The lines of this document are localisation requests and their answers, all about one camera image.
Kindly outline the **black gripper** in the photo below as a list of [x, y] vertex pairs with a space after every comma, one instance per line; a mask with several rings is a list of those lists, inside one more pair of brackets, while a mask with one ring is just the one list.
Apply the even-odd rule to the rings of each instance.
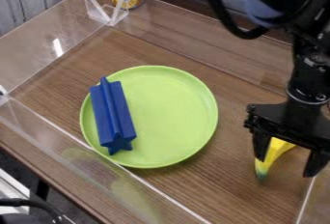
[[255, 158], [263, 161], [272, 137], [282, 139], [311, 151], [303, 176], [314, 177], [330, 162], [330, 118], [320, 107], [287, 101], [251, 103], [246, 111], [243, 125], [252, 134]]

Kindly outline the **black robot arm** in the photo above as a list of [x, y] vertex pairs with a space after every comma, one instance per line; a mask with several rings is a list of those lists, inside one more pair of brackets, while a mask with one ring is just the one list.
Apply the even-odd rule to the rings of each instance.
[[244, 127], [259, 160], [267, 158], [274, 138], [308, 149], [303, 176], [312, 177], [330, 163], [330, 119], [322, 114], [330, 103], [330, 0], [240, 0], [256, 24], [248, 31], [237, 28], [223, 0], [205, 1], [236, 37], [254, 40], [282, 29], [292, 38], [286, 102], [248, 104]]

